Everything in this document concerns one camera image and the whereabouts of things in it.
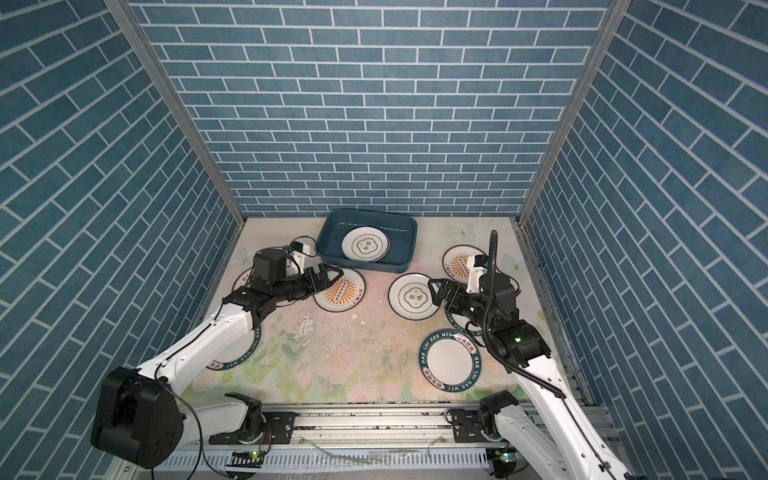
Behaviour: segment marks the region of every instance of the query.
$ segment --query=black motor joint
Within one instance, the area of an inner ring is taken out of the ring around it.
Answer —
[[[309,298],[314,293],[331,287],[344,274],[341,269],[321,263],[319,272],[311,266],[304,273],[286,276],[286,267],[292,257],[279,248],[261,250],[253,257],[249,283],[224,297],[224,303],[240,305],[251,312],[255,327],[274,312],[283,301]],[[329,272],[336,274],[332,279]]]

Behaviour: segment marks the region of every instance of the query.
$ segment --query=blue plastic tray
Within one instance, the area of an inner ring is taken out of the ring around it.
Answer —
[[[350,260],[341,250],[344,236],[357,227],[375,227],[389,237],[389,252],[378,262]],[[416,220],[406,215],[339,208],[326,219],[317,237],[317,253],[329,265],[377,272],[403,273],[413,259]]]

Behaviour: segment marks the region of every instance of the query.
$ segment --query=plate with orange pattern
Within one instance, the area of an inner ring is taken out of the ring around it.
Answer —
[[[315,293],[317,306],[326,312],[346,312],[366,294],[366,279],[357,270],[343,268],[344,274],[330,288]]]
[[[485,255],[482,250],[472,245],[456,245],[442,256],[442,269],[459,283],[469,283],[469,265],[467,260],[474,255]]]

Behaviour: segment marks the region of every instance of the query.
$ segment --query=metal frame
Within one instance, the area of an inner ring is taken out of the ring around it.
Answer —
[[[530,421],[551,439],[532,403],[520,406]],[[421,404],[289,405],[266,404],[264,412],[296,413],[289,445],[273,445],[272,462],[265,468],[233,468],[232,471],[291,473],[339,472],[368,468],[475,468],[481,458],[460,458],[477,449],[507,445],[507,442],[455,443],[451,426],[443,417],[448,408],[477,409],[477,402],[433,402]],[[582,407],[607,445],[621,450],[616,431],[605,407]],[[207,445],[206,456],[214,468],[222,469],[235,451],[232,445]],[[388,456],[377,459],[377,455]],[[164,472],[188,472],[197,457],[195,445],[177,449],[163,465]]]
[[[605,12],[605,16],[598,28],[598,35],[594,40],[592,48],[587,53],[587,58],[584,60],[584,66],[581,68],[576,85],[574,85],[571,96],[568,98],[568,103],[563,108],[562,117],[550,138],[549,145],[547,145],[547,150],[545,150],[541,163],[538,165],[533,182],[530,188],[528,188],[528,194],[525,196],[518,212],[518,222],[521,225],[525,225],[531,216],[536,200],[541,194],[541,189],[544,188],[549,173],[558,159],[558,155],[565,143],[565,138],[568,136],[568,132],[571,131],[571,127],[576,120],[576,114],[578,114],[584,99],[587,97],[592,81],[598,75],[598,69],[605,59],[608,47],[611,46],[611,42],[614,40],[616,31],[621,24],[621,20],[624,19],[624,14],[627,12],[631,1],[613,0]]]
[[[589,388],[587,378],[584,376],[584,370],[579,365],[573,344],[566,335],[560,311],[552,298],[552,293],[549,290],[547,280],[544,278],[544,273],[541,271],[541,264],[538,262],[536,252],[533,250],[533,244],[528,231],[525,229],[525,226],[514,221],[512,222],[512,229],[517,235],[523,259],[525,264],[528,265],[528,272],[531,274],[531,282],[533,282],[539,302],[541,303],[541,311],[544,312],[544,318],[547,320],[547,325],[552,332],[554,347],[560,354],[563,367],[566,373],[572,373],[576,378],[576,383],[581,390],[584,403],[586,405],[595,405],[594,394]]]
[[[104,0],[104,3],[115,22],[117,22],[118,27],[120,27],[123,35],[125,35],[125,39],[128,40],[128,44],[138,57],[141,66],[144,67],[147,75],[152,80],[152,84],[157,89],[157,92],[160,93],[170,114],[176,119],[181,133],[184,134],[184,137],[190,143],[200,164],[203,165],[219,195],[223,198],[224,203],[227,204],[227,208],[229,208],[237,224],[242,227],[245,225],[246,215],[243,209],[240,208],[240,204],[235,199],[229,185],[227,185],[227,181],[224,180],[221,170],[216,165],[214,156],[208,149],[202,135],[200,135],[197,126],[192,121],[189,112],[184,107],[184,103],[178,92],[176,92],[174,84],[170,81],[168,73],[163,68],[157,52],[152,48],[149,37],[147,37],[144,29],[139,25],[138,18],[136,18],[133,9],[131,9],[127,0]]]

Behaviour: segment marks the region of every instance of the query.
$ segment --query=metal track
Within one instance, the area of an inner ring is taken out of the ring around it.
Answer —
[[[530,402],[521,402],[531,420],[546,425]],[[506,443],[457,444],[443,413],[449,407],[477,409],[477,402],[370,405],[268,405],[264,410],[296,413],[289,445],[273,445],[261,468],[238,466],[232,445],[207,445],[214,468],[231,472],[341,472],[360,469],[477,468],[487,466],[485,448]],[[621,446],[605,407],[582,406],[592,425],[612,448]],[[189,471],[195,445],[177,449],[157,471]]]

